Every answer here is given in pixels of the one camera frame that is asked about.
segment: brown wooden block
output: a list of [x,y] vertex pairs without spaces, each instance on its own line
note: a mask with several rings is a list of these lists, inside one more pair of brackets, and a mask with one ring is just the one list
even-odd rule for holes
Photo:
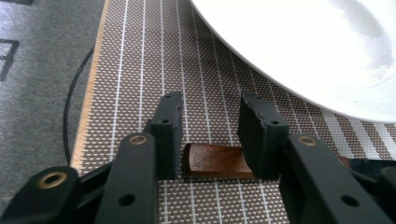
[[254,178],[241,147],[187,144],[184,170],[192,178]]

